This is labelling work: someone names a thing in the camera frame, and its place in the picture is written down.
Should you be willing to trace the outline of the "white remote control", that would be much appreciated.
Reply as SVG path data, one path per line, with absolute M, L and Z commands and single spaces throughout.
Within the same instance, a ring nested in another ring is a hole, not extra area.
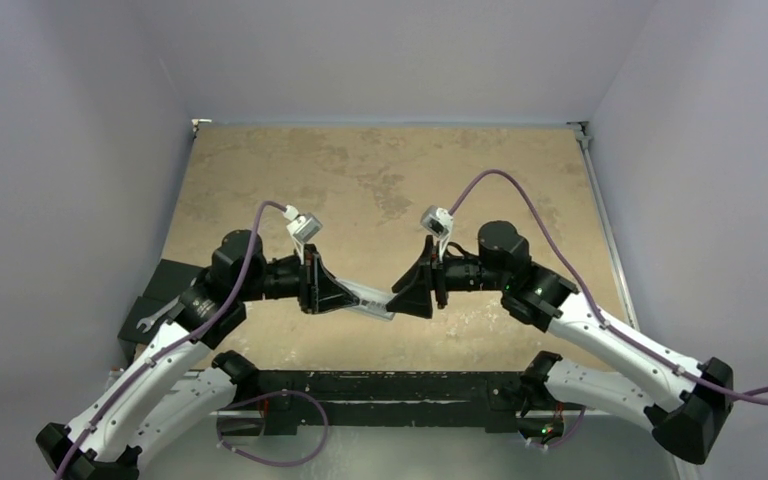
M 358 298 L 356 305 L 347 307 L 348 311 L 382 321 L 394 319 L 395 313 L 387 310 L 387 304 L 395 297 L 392 292 L 385 292 L 347 279 L 339 279 L 338 282 Z

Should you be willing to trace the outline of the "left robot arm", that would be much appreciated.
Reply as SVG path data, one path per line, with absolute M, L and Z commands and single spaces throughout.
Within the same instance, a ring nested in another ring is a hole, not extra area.
M 136 479 L 161 450 L 210 413 L 244 409 L 258 395 L 258 370 L 227 351 L 185 381 L 246 318 L 246 305 L 295 298 L 306 314 L 359 305 L 359 297 L 322 265 L 312 244 L 267 261 L 250 230 L 227 234 L 212 261 L 161 311 L 148 346 L 105 393 L 68 424 L 36 437 L 58 479 Z

